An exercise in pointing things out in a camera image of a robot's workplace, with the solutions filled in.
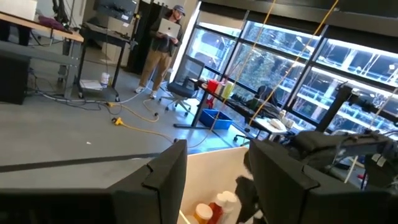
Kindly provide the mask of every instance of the sneaker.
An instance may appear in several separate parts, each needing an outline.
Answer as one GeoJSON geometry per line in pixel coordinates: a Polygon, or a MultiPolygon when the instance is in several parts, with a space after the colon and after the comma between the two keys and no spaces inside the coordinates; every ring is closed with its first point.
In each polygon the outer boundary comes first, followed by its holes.
{"type": "Polygon", "coordinates": [[[156,91],[152,91],[152,93],[150,93],[150,98],[151,99],[155,99],[156,98],[156,91]]]}
{"type": "Polygon", "coordinates": [[[140,93],[140,92],[142,92],[143,90],[144,90],[144,87],[139,86],[138,88],[136,88],[135,92],[136,92],[136,93],[140,93]]]}

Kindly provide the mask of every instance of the black office chair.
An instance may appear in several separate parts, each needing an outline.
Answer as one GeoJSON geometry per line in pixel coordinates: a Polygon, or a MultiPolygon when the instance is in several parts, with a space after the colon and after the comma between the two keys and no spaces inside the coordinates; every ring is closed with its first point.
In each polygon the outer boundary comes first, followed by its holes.
{"type": "MultiPolygon", "coordinates": [[[[272,93],[272,89],[269,88],[269,87],[266,87],[265,85],[263,85],[263,86],[260,86],[260,87],[257,89],[257,93],[254,95],[254,97],[257,98],[257,99],[260,99],[260,100],[266,100],[266,99],[269,97],[269,95],[270,95],[271,93],[272,93]]],[[[273,107],[275,107],[275,108],[278,107],[278,100],[277,100],[276,92],[273,92],[273,93],[272,93],[272,95],[271,95],[271,97],[269,98],[269,100],[268,100],[267,103],[269,103],[271,106],[273,106],[273,107]]],[[[272,114],[272,116],[273,116],[273,118],[274,118],[274,117],[277,116],[277,115],[275,114],[276,111],[273,111],[273,112],[274,112],[274,113],[272,114]]],[[[251,118],[244,118],[244,122],[245,122],[246,124],[248,124],[249,121],[250,121],[250,119],[251,119],[251,118]]],[[[250,132],[250,129],[249,129],[249,128],[245,128],[244,131],[248,133],[248,132],[250,132]]],[[[249,137],[249,136],[245,136],[245,135],[242,135],[242,134],[237,134],[237,135],[235,135],[235,137],[234,137],[234,141],[237,141],[237,140],[238,140],[238,137],[241,137],[241,138],[244,138],[244,139],[248,139],[248,140],[256,139],[256,138],[259,137],[260,134],[261,134],[261,130],[259,130],[259,132],[257,133],[256,137],[254,137],[254,138],[249,137]]]]}
{"type": "Polygon", "coordinates": [[[159,101],[162,99],[172,101],[166,106],[166,110],[169,110],[169,106],[174,103],[175,107],[178,105],[182,106],[182,108],[184,108],[186,111],[185,116],[188,115],[189,111],[191,110],[191,106],[186,103],[185,100],[196,98],[196,94],[198,92],[197,86],[195,86],[195,84],[189,79],[199,79],[204,67],[205,64],[203,62],[187,55],[184,56],[177,70],[174,81],[167,85],[167,90],[172,96],[162,96],[159,98],[159,101]]]}

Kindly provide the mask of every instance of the desk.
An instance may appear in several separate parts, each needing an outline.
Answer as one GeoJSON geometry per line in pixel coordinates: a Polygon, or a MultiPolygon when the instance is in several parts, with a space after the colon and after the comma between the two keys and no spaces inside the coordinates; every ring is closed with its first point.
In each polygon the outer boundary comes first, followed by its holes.
{"type": "MultiPolygon", "coordinates": [[[[224,101],[224,98],[221,97],[220,95],[214,94],[214,93],[210,93],[207,89],[203,88],[201,85],[198,85],[198,81],[195,79],[190,79],[191,82],[195,83],[195,85],[199,88],[201,88],[204,91],[204,94],[200,100],[200,104],[198,106],[198,110],[195,114],[195,117],[193,118],[191,124],[173,124],[173,126],[175,128],[189,128],[189,129],[209,129],[208,127],[198,127],[197,124],[199,122],[199,117],[203,111],[203,109],[206,108],[206,100],[208,95],[214,96],[217,100],[220,101],[224,101]]],[[[245,118],[250,118],[253,116],[254,111],[249,111],[248,110],[244,111],[244,110],[237,110],[236,106],[234,104],[232,104],[230,101],[226,101],[225,102],[226,106],[229,106],[231,109],[235,110],[236,112],[238,112],[239,114],[241,114],[242,116],[244,116],[245,118]]],[[[260,131],[265,131],[269,134],[268,138],[275,136],[275,134],[284,134],[287,131],[281,131],[278,130],[276,128],[274,128],[273,126],[271,126],[271,124],[269,124],[268,119],[265,118],[256,118],[253,120],[252,122],[252,127],[259,129],[260,131]]]]}
{"type": "Polygon", "coordinates": [[[85,55],[86,55],[86,49],[88,46],[88,41],[90,39],[93,40],[98,40],[102,42],[107,42],[108,44],[116,45],[121,48],[120,54],[119,54],[119,59],[118,59],[118,64],[116,65],[116,71],[114,73],[114,77],[112,80],[112,90],[114,91],[115,94],[115,101],[119,102],[119,93],[116,91],[115,86],[116,86],[116,80],[118,79],[119,75],[119,69],[120,69],[120,63],[122,61],[123,57],[123,52],[124,52],[124,47],[126,46],[126,43],[130,43],[130,38],[121,36],[121,34],[108,30],[107,28],[102,28],[98,27],[93,24],[85,23],[81,33],[84,36],[84,43],[83,43],[83,50],[81,51],[81,60],[80,60],[80,66],[79,66],[79,71],[78,71],[78,76],[76,80],[76,84],[79,90],[79,97],[83,98],[83,88],[80,85],[80,79],[81,79],[81,70],[83,68],[83,62],[85,60],[85,55]]]}
{"type": "Polygon", "coordinates": [[[80,45],[81,42],[83,42],[84,40],[83,37],[76,32],[68,33],[60,30],[51,29],[37,22],[28,21],[26,19],[4,14],[2,12],[0,12],[0,19],[11,22],[13,24],[29,27],[31,29],[49,32],[53,35],[59,35],[65,38],[63,45],[63,55],[4,41],[0,41],[0,50],[2,50],[3,52],[9,52],[31,58],[37,58],[40,60],[46,60],[49,62],[59,63],[62,65],[66,65],[65,68],[68,66],[68,69],[65,69],[66,82],[64,86],[63,96],[65,98],[70,98],[70,95],[72,93],[73,81],[75,79],[75,75],[77,74],[77,68],[79,66],[80,45]]]}

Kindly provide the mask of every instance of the khaki pants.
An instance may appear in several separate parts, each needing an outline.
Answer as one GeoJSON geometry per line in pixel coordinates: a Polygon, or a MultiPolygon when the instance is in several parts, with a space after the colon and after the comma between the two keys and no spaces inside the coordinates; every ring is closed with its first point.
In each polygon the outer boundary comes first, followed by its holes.
{"type": "Polygon", "coordinates": [[[166,75],[166,71],[169,68],[171,61],[172,58],[169,53],[154,51],[152,49],[149,50],[149,54],[144,65],[144,69],[142,71],[139,85],[141,87],[145,87],[147,85],[148,78],[154,71],[156,65],[158,65],[154,86],[152,87],[153,91],[157,91],[160,87],[160,84],[162,84],[162,81],[166,75]]]}

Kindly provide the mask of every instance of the concrete floor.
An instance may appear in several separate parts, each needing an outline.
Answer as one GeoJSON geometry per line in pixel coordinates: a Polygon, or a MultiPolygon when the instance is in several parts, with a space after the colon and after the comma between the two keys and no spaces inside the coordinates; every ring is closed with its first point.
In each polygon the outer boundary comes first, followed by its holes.
{"type": "MultiPolygon", "coordinates": [[[[32,60],[32,68],[39,79],[37,84],[43,91],[57,90],[58,65],[32,60]]],[[[114,67],[108,66],[109,73],[114,67]]],[[[85,62],[83,78],[99,79],[106,71],[105,65],[85,62]]],[[[138,77],[120,71],[116,86],[121,100],[136,94],[138,77]]],[[[148,99],[149,90],[136,96],[125,105],[135,112],[153,119],[142,104],[148,99]]],[[[95,98],[104,98],[101,94],[86,94],[95,98]]],[[[185,117],[181,108],[165,111],[167,102],[150,101],[148,106],[159,112],[160,119],[150,123],[122,110],[123,121],[137,128],[157,131],[171,138],[187,139],[190,146],[198,144],[205,136],[205,141],[197,147],[191,147],[191,153],[212,151],[235,147],[241,144],[233,142],[233,136],[240,132],[231,127],[228,131],[209,133],[207,130],[176,129],[174,123],[190,123],[193,115],[185,117]]],[[[95,109],[97,105],[86,105],[95,109]]],[[[89,157],[120,156],[128,154],[147,154],[162,152],[170,146],[168,140],[153,134],[133,131],[111,123],[108,111],[87,111],[81,108],[56,103],[43,96],[26,98],[22,106],[0,105],[0,142],[2,156],[0,166],[26,164],[46,161],[62,161],[89,157]]],[[[103,162],[68,167],[27,170],[0,174],[0,187],[107,187],[122,179],[147,159],[123,162],[103,162]]]]}

